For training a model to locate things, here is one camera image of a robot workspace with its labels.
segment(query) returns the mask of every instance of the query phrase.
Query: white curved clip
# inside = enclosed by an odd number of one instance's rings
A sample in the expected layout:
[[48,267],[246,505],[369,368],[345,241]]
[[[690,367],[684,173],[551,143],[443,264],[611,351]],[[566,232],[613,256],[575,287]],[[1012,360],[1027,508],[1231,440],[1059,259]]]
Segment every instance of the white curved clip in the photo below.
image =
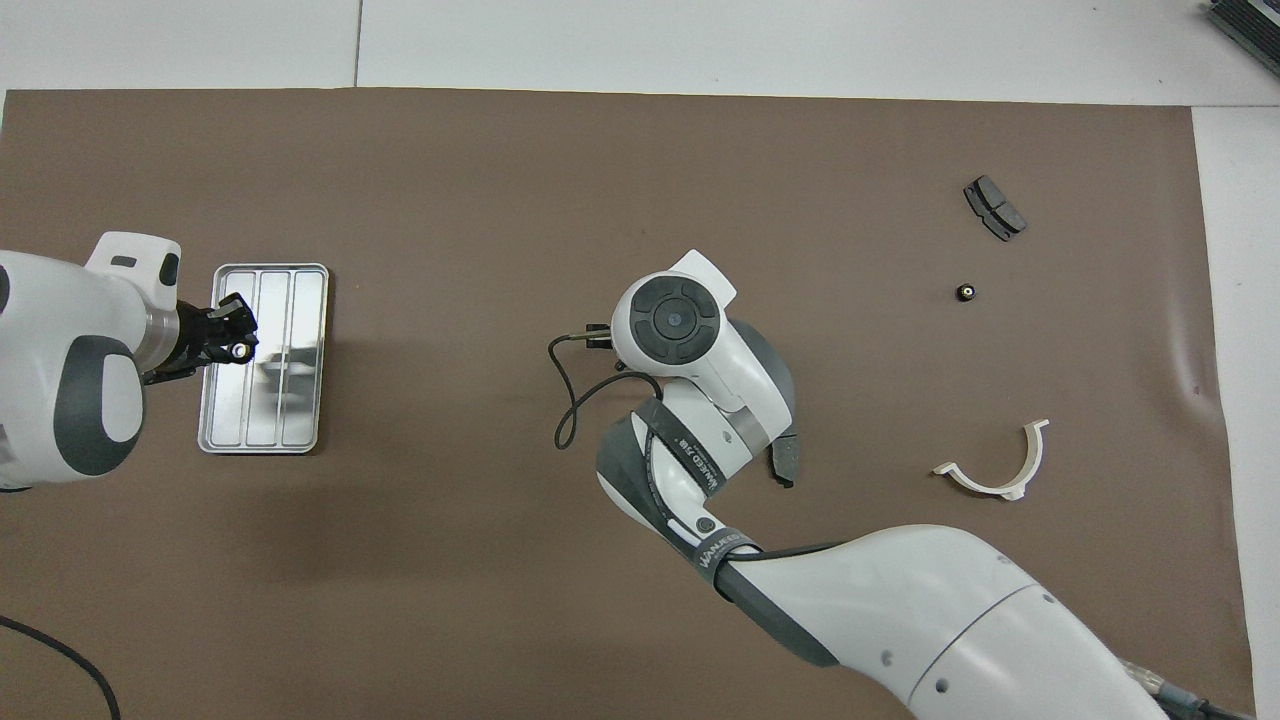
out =
[[1027,495],[1027,483],[1036,475],[1036,470],[1039,470],[1041,460],[1044,457],[1044,438],[1041,436],[1041,428],[1048,424],[1048,420],[1036,420],[1034,423],[1027,423],[1023,429],[1027,430],[1027,461],[1023,462],[1023,469],[1014,475],[1014,479],[1007,483],[989,488],[986,486],[979,486],[978,483],[969,479],[959,465],[955,462],[943,462],[933,469],[934,475],[951,475],[951,479],[960,483],[961,486],[986,495],[998,495],[1005,500],[1021,500]]

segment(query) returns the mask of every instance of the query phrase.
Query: metal device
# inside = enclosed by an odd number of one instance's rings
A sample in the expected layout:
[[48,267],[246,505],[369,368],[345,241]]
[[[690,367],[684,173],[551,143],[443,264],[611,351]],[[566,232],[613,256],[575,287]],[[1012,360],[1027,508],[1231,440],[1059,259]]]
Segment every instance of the metal device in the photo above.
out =
[[214,454],[303,454],[320,424],[329,269],[315,263],[223,265],[214,297],[251,299],[259,351],[252,363],[205,373],[197,442]]
[[1280,76],[1280,0],[1210,0],[1208,19]]
[[709,512],[737,470],[795,433],[791,373],[726,315],[735,295],[690,251],[618,302],[618,357],[671,378],[596,455],[596,479],[623,512],[791,652],[870,676],[918,717],[1165,717],[1075,615],[969,533],[909,525],[767,552]]
[[84,266],[0,250],[0,489],[104,475],[138,441],[143,386],[246,364],[238,295],[178,300],[178,243],[108,232]]

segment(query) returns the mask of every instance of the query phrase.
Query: brown paper mat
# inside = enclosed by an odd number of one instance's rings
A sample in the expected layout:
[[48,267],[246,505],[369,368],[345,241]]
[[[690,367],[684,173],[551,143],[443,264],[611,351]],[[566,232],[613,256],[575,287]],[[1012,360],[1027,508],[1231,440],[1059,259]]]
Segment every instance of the brown paper mat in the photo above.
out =
[[[771,548],[972,530],[1120,656],[1252,706],[1187,109],[82,91],[4,117],[8,249],[165,236],[195,301],[228,261],[334,275],[312,456],[202,455],[189,380],[148,392],[114,475],[0,498],[0,612],[96,661],[127,717],[908,717],[612,506],[595,441],[641,388],[552,447],[547,341],[689,247],[799,386],[799,486],[754,465],[722,519]],[[965,205],[982,173],[1014,242]],[[582,383],[612,361],[567,354]],[[1042,416],[1025,500],[929,475],[1011,477]],[[12,635],[0,714],[97,716]]]

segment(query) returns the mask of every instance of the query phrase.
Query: metal tray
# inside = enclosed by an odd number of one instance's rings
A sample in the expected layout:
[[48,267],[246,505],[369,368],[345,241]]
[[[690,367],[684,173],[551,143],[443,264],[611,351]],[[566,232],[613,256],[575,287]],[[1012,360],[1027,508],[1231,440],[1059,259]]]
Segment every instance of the metal tray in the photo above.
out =
[[200,448],[307,452],[320,423],[329,269],[314,263],[223,265],[214,273],[214,304],[233,292],[257,318],[257,354],[248,365],[205,368]]

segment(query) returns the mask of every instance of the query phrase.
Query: cable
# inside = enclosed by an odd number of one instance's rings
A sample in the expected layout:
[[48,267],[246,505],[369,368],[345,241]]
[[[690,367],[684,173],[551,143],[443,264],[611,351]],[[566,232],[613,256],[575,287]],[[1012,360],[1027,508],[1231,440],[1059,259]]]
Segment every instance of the cable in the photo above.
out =
[[[568,391],[568,410],[566,410],[564,414],[561,415],[561,421],[556,424],[556,437],[554,437],[556,450],[566,450],[568,448],[568,446],[573,445],[573,439],[577,437],[579,409],[582,407],[582,405],[585,405],[586,401],[591,398],[591,396],[594,396],[595,393],[600,392],[602,389],[609,387],[611,384],[618,380],[625,380],[628,378],[644,380],[649,383],[650,388],[653,388],[653,396],[657,397],[658,400],[662,400],[662,386],[658,384],[658,380],[655,380],[653,375],[648,373],[640,373],[637,370],[627,370],[618,373],[616,375],[611,375],[591,386],[590,389],[582,393],[582,397],[579,397],[573,392],[573,383],[568,378],[568,372],[564,370],[564,365],[559,361],[559,357],[556,356],[556,346],[562,342],[568,342],[571,340],[595,340],[608,336],[609,331],[596,331],[596,332],[579,333],[579,334],[562,334],[556,340],[550,341],[550,343],[547,346],[547,355],[550,356],[552,364],[556,365],[556,372],[558,372],[561,379],[564,380],[564,389]],[[562,438],[561,436],[564,433],[566,424],[568,425],[568,437]]]
[[1220,720],[1253,720],[1249,715],[1243,715],[1240,712],[1231,712],[1230,710],[1219,707],[1212,702],[1204,702],[1199,708],[1204,714],[1204,717],[1219,717]]
[[102,697],[106,700],[106,708],[111,714],[111,720],[120,720],[120,706],[115,702],[115,693],[111,692],[111,684],[106,682],[106,675],[101,670],[93,666],[83,655],[76,652],[73,647],[59,641],[58,638],[46,635],[40,630],[32,628],[31,625],[23,625],[22,623],[13,620],[12,618],[5,618],[0,615],[0,625],[9,628],[17,633],[22,633],[28,638],[56,650],[60,655],[79,665],[81,670],[88,673],[90,678],[97,683],[97,689],[102,691]]

